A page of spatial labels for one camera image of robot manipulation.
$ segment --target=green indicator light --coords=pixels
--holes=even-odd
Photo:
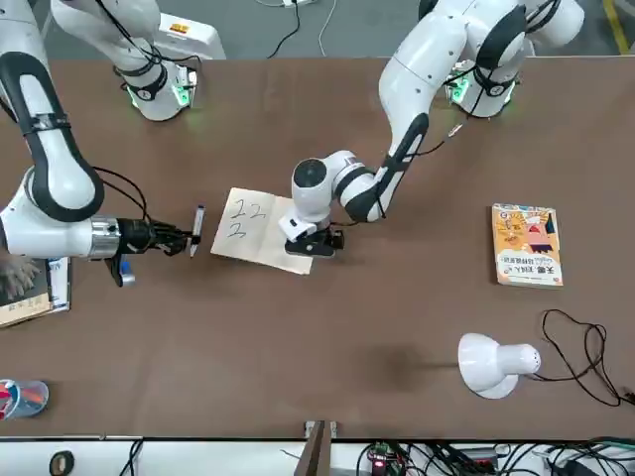
[[[175,93],[180,106],[187,106],[188,104],[190,104],[190,92],[187,91],[184,87],[173,86],[172,90]]]
[[[139,109],[139,106],[137,105],[137,101],[135,100],[134,93],[127,86],[126,86],[126,90],[128,91],[128,94],[130,95],[130,99],[132,99],[132,105],[135,106],[137,109]]]

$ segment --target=white lamp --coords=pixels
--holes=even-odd
[[[483,334],[465,334],[458,343],[458,368],[465,385],[485,399],[507,397],[518,376],[535,374],[540,354],[529,344],[500,345]]]

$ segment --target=paper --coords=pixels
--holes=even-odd
[[[291,206],[293,201],[289,198],[233,188],[211,253],[307,275],[313,258],[289,255],[285,251],[286,237],[278,226],[278,220]]]
[[[51,272],[51,304],[53,309],[49,313],[70,309],[70,258],[49,260]]]

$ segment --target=floor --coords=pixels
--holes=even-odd
[[[295,28],[293,9],[268,8],[256,0],[157,0],[161,10],[212,25],[229,59],[255,60],[269,55],[280,39]],[[282,0],[267,0],[278,3]],[[278,57],[318,57],[318,34],[333,0],[316,0],[301,7],[301,29]],[[635,42],[635,0],[577,0],[586,12],[577,38],[558,50],[538,49],[541,55],[619,55]],[[63,32],[49,17],[49,0],[34,11],[46,32],[49,56],[55,59],[98,58],[91,47]],[[328,56],[388,57],[417,23],[419,0],[339,0],[323,47]]]

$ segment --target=table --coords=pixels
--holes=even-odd
[[[339,149],[380,164],[384,62],[207,63],[200,108],[165,124],[129,106],[109,63],[54,63],[93,165],[134,179],[159,219],[189,227],[199,202],[208,214],[193,260],[135,257],[138,285],[123,290],[103,264],[75,260],[71,313],[0,331],[2,376],[53,391],[45,413],[0,433],[292,437],[327,418],[346,437],[632,435],[631,409],[605,408],[575,384],[524,381],[491,402],[455,366],[460,336],[475,331],[536,345],[543,373],[562,375],[538,332],[541,311],[560,307],[608,327],[608,371],[635,385],[632,59],[529,59],[500,117],[469,121],[417,159],[388,219],[347,230],[347,249],[307,277],[207,253],[232,186],[288,195],[298,160]],[[431,117],[429,146],[461,116],[440,98]],[[29,156],[0,121],[6,202]],[[496,201],[556,208],[563,290],[494,284]],[[111,192],[103,211],[138,213]],[[581,330],[553,332],[581,366]]]

